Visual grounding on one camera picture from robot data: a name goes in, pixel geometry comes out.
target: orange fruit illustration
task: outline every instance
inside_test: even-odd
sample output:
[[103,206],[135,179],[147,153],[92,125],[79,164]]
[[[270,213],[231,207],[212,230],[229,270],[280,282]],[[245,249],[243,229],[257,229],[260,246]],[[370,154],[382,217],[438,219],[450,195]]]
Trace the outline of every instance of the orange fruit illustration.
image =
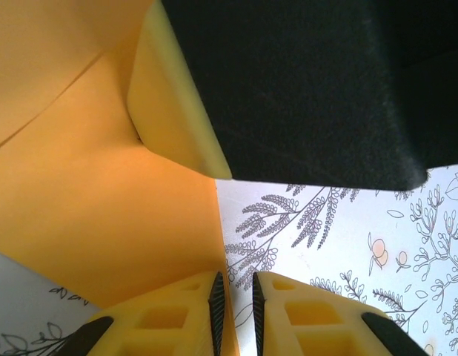
[[374,256],[376,258],[379,258],[382,256],[384,251],[385,251],[384,241],[381,239],[374,241],[374,243],[372,244],[372,253],[374,254]]

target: black textured surface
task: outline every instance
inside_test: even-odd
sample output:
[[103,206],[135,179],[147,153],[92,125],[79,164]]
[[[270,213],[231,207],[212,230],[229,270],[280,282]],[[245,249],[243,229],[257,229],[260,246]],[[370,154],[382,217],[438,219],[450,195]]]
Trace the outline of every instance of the black textured surface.
[[224,280],[221,272],[218,272],[216,278],[214,279],[213,288],[211,288],[208,302],[214,356],[220,356],[225,312]]
[[252,309],[256,331],[257,356],[264,354],[265,298],[257,273],[252,276]]
[[374,313],[364,313],[362,319],[392,356],[427,355],[394,321]]
[[60,348],[56,356],[86,356],[112,323],[112,317],[100,317],[84,324]]
[[162,0],[235,179],[395,190],[452,163],[402,72],[458,48],[457,2]]

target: fern drawing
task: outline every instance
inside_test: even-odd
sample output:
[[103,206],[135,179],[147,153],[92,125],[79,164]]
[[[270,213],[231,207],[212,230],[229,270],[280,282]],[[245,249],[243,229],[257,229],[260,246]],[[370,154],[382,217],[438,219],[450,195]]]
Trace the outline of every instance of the fern drawing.
[[[292,239],[292,248],[301,243],[310,248],[319,235],[317,248],[320,249],[326,242],[339,200],[346,194],[341,197],[341,188],[333,187],[320,187],[314,195],[305,194],[306,191],[304,185],[288,185],[288,197],[267,194],[260,197],[259,202],[242,209],[242,213],[249,216],[236,227],[236,233],[248,241],[225,245],[226,254],[240,256],[235,262],[227,263],[229,281],[234,282],[237,288],[248,290],[252,286],[254,272],[273,268],[278,253],[278,249],[272,246],[273,241],[290,224],[296,224],[299,230]],[[353,202],[359,189],[349,191],[350,201]]]
[[[412,310],[405,309],[403,305],[403,296],[401,294],[396,294],[393,291],[385,291],[383,289],[373,289],[373,299],[368,302],[368,296],[364,294],[364,284],[361,284],[357,277],[353,277],[353,272],[351,270],[347,273],[339,274],[339,277],[342,281],[344,281],[344,292],[346,295],[343,294],[343,288],[341,285],[336,284],[335,280],[330,281],[316,277],[315,279],[310,280],[310,285],[324,289],[326,291],[330,291],[334,294],[342,295],[343,297],[348,297],[352,300],[357,300],[364,304],[372,304],[369,302],[377,300],[387,306],[387,309],[384,310],[384,313],[386,313],[390,319],[392,319],[398,326],[403,328],[407,333],[409,330],[411,318],[426,303],[425,300]],[[410,287],[411,286],[408,286],[405,289],[405,293],[410,289]],[[427,297],[426,293],[425,296],[422,296],[418,294],[419,292],[421,291],[417,291],[417,297],[420,299]]]

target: yellow foam block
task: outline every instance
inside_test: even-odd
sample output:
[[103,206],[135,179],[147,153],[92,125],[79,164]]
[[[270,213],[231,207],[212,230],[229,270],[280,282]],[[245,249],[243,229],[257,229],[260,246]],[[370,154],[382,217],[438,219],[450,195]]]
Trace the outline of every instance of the yellow foam block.
[[141,23],[151,2],[0,1],[0,144]]
[[232,177],[160,0],[145,16],[127,102],[152,152],[209,177]]
[[138,34],[0,148],[0,252],[102,308],[225,270],[214,180],[149,152],[127,114]]
[[[89,356],[219,355],[208,302],[215,279],[215,272],[199,274],[98,313],[90,321],[112,317],[113,322]],[[222,319],[213,322],[222,325]]]
[[366,312],[387,317],[379,309],[278,274],[257,277],[254,295],[263,293],[265,320],[257,303],[254,315],[256,326],[264,320],[264,356],[391,355],[361,318]]

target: black panel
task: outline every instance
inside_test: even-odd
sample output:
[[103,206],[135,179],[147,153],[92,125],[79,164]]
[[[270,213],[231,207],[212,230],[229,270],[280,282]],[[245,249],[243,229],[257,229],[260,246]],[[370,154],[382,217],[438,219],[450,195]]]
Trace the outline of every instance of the black panel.
[[252,309],[256,330],[257,356],[264,354],[265,298],[257,273],[252,276]]
[[362,319],[392,356],[427,355],[394,321],[374,313],[364,313]]
[[410,189],[387,1],[162,0],[235,179]]
[[221,272],[218,272],[216,278],[214,279],[213,288],[211,289],[208,302],[214,356],[220,356],[225,312],[224,280]]
[[100,317],[84,324],[60,348],[56,356],[86,356],[112,323],[112,317]]

